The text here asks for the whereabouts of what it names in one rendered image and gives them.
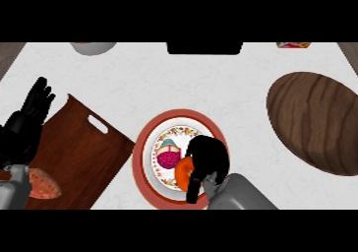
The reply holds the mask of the red and yellow box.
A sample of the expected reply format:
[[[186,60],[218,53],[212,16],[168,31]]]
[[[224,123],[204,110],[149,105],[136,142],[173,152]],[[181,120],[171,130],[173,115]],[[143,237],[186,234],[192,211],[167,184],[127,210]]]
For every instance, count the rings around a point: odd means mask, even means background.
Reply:
[[[310,42],[276,42],[277,48],[308,48]]]

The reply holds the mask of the red-rimmed patterned plate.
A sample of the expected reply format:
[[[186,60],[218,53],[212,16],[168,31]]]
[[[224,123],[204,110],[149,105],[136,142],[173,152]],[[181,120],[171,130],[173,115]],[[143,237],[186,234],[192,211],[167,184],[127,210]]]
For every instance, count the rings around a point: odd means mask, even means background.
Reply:
[[[155,209],[195,210],[208,205],[204,189],[199,189],[196,204],[186,203],[186,192],[176,181],[176,161],[159,158],[164,154],[181,158],[189,141],[198,135],[214,137],[224,143],[223,132],[214,121],[190,109],[173,109],[159,113],[137,135],[133,151],[134,184]]]

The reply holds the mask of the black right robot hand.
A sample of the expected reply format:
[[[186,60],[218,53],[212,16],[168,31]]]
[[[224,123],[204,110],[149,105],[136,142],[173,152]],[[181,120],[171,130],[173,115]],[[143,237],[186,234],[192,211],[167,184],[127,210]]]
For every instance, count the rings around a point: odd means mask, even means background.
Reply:
[[[223,142],[199,135],[190,141],[186,149],[186,158],[192,159],[193,171],[189,177],[186,202],[195,204],[201,183],[208,175],[215,178],[211,184],[218,187],[229,171],[229,157]]]

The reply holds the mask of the brown wooden cutting board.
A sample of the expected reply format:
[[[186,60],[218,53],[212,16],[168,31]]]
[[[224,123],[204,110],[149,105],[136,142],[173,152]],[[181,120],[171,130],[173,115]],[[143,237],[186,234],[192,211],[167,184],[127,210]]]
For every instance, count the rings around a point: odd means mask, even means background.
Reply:
[[[114,128],[103,131],[87,122],[97,114],[75,99],[43,124],[40,145],[28,169],[41,169],[54,180],[60,195],[43,200],[29,196],[25,209],[87,209],[118,173],[134,142]],[[0,169],[0,181],[10,173]]]

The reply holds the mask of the orange squash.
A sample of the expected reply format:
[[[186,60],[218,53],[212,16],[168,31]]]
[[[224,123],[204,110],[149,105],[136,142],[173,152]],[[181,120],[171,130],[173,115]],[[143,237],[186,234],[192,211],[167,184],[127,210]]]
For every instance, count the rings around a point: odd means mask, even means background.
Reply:
[[[192,158],[183,157],[174,167],[174,179],[181,191],[187,191],[190,174],[193,171]]]

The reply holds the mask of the brown wooden oval bowl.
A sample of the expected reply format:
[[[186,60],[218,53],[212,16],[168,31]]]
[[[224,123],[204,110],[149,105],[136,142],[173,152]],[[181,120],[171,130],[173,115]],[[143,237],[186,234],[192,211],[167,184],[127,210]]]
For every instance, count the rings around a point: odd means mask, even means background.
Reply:
[[[276,136],[314,168],[358,175],[358,94],[325,75],[294,72],[273,83],[266,97]]]

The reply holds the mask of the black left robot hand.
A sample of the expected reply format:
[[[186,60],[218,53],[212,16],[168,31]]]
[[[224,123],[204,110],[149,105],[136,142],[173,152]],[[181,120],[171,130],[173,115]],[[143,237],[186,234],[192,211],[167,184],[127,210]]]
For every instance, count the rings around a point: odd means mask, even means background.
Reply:
[[[38,77],[22,108],[10,114],[4,125],[0,125],[0,169],[32,161],[53,98],[46,78]]]

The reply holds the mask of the white round bowl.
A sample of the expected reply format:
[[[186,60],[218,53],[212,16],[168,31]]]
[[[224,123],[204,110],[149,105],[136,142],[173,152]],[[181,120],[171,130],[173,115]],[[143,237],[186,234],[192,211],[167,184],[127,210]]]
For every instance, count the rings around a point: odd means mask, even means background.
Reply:
[[[85,56],[103,54],[114,46],[114,42],[71,42],[74,50]]]

